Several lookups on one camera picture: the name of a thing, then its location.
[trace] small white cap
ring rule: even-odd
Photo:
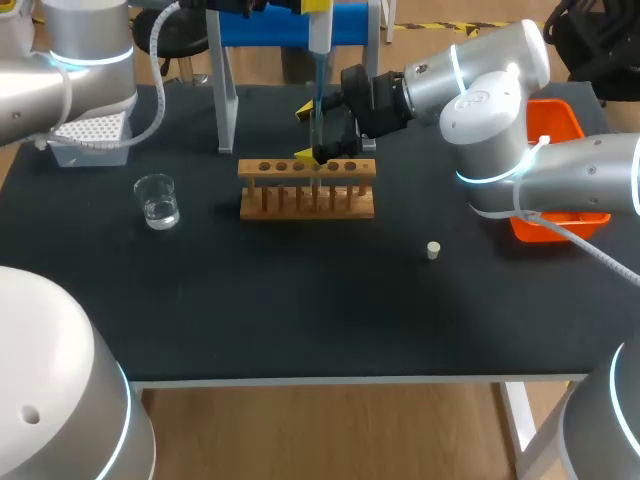
[[[438,242],[429,242],[427,244],[427,256],[429,260],[435,260],[440,253],[440,244]]]

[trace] glowing blue ring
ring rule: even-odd
[[[538,153],[538,150],[540,150],[545,145],[548,145],[550,141],[551,141],[551,137],[549,137],[548,135],[541,136],[540,139],[538,140],[538,143],[536,143],[536,145],[531,150],[527,150],[525,152],[524,157],[522,158],[522,160],[520,161],[520,163],[518,165],[516,165],[511,170],[509,170],[508,172],[505,172],[505,173],[503,173],[501,175],[496,175],[495,177],[490,177],[490,178],[480,178],[480,179],[464,177],[464,176],[460,175],[460,172],[456,172],[456,175],[463,182],[473,183],[473,184],[477,185],[477,184],[483,184],[483,183],[497,182],[498,180],[502,180],[504,178],[507,178],[507,177],[513,175],[514,173],[519,172],[519,171],[526,172],[533,165],[533,159],[535,158],[536,153]]]
[[[130,50],[127,50],[122,55],[118,55],[117,57],[111,57],[111,58],[103,58],[101,60],[81,60],[76,58],[63,57],[62,55],[58,55],[53,51],[49,53],[53,58],[55,58],[57,61],[61,63],[66,63],[68,65],[73,65],[76,67],[93,67],[97,65],[111,65],[113,63],[121,62],[122,60],[125,60],[129,58],[131,55],[133,55],[133,47],[131,47]]]
[[[109,461],[107,462],[107,464],[104,466],[100,474],[96,477],[96,480],[103,480],[109,473],[109,470],[111,470],[111,467],[113,467],[113,464],[116,462],[116,459],[120,454],[120,450],[122,450],[122,446],[124,445],[124,440],[127,438],[127,431],[129,430],[129,423],[131,422],[131,387],[129,386],[129,381],[127,380],[127,377],[125,376],[124,371],[122,370],[122,367],[120,366],[120,364],[118,364],[118,368],[120,369],[120,373],[122,374],[122,379],[124,380],[124,385],[127,390],[127,413],[124,417],[124,425],[122,427],[122,433],[120,434],[120,439],[116,444],[116,448],[113,450],[113,453],[111,454],[111,458],[109,458]]]
[[[505,173],[500,174],[500,175],[496,175],[495,177],[480,178],[480,179],[467,178],[467,177],[464,177],[464,176],[460,175],[460,172],[456,172],[456,175],[458,176],[458,178],[460,180],[462,180],[463,182],[466,182],[466,183],[483,184],[483,183],[497,182],[499,180],[502,180],[504,178],[507,178],[507,177],[513,175],[516,172],[519,172],[520,170],[528,169],[531,166],[531,159],[532,158],[533,158],[533,155],[531,155],[531,151],[528,151],[526,153],[525,157],[522,159],[522,161],[519,164],[517,164],[515,167],[513,167],[508,172],[505,172]]]
[[[636,437],[633,436],[633,432],[629,428],[629,424],[622,414],[622,408],[620,408],[620,403],[618,402],[618,394],[616,392],[616,362],[618,361],[618,354],[620,353],[620,350],[622,350],[622,345],[618,347],[618,350],[616,350],[616,353],[613,356],[613,360],[611,361],[611,370],[609,371],[609,391],[611,392],[611,403],[613,403],[613,411],[615,412],[618,423],[620,424],[620,427],[624,432],[624,436],[627,437],[627,440],[635,450],[636,454],[640,457],[640,444],[636,440]]]
[[[460,70],[460,64],[458,63],[458,53],[456,52],[456,46],[451,45],[451,64],[453,65],[453,73],[456,76],[456,81],[458,82],[458,88],[460,89],[460,93],[466,93],[467,89],[464,86],[464,80],[462,80],[462,71]]]
[[[633,161],[631,162],[631,198],[633,199],[633,208],[640,215],[640,199],[638,199],[638,169],[640,167],[640,138],[636,143],[636,149],[633,151]]]

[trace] wooden test tube rack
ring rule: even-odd
[[[376,177],[373,159],[330,160],[309,166],[297,160],[240,160],[238,177],[246,178],[240,218],[245,220],[338,220],[373,218]],[[315,179],[345,179],[345,186],[317,186]],[[308,179],[308,186],[260,186],[262,181]]]

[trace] blue tube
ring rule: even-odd
[[[367,45],[369,7],[366,3],[335,5],[332,45]],[[309,17],[287,8],[268,5],[251,18],[220,13],[220,34],[224,47],[303,47],[309,46]]]

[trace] wooden floor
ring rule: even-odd
[[[544,21],[557,2],[398,3],[398,23],[423,23]],[[465,39],[452,30],[396,31],[394,43],[382,48],[381,69],[400,70]],[[41,29],[37,43],[47,43]],[[138,79],[149,83],[148,57],[141,52],[136,57]],[[566,79],[552,49],[550,57],[553,79]],[[341,68],[360,58],[359,48],[339,49],[334,82]],[[195,58],[194,65],[196,71],[210,72],[206,55]],[[283,82],[278,49],[234,49],[232,65],[238,83]],[[634,105],[610,104],[607,112],[617,129],[640,129]],[[0,181],[14,152],[0,150]],[[564,385],[527,388],[540,424]],[[157,480],[515,478],[495,386],[488,384],[162,390],[148,400],[158,442]],[[546,478],[566,477],[556,465]]]

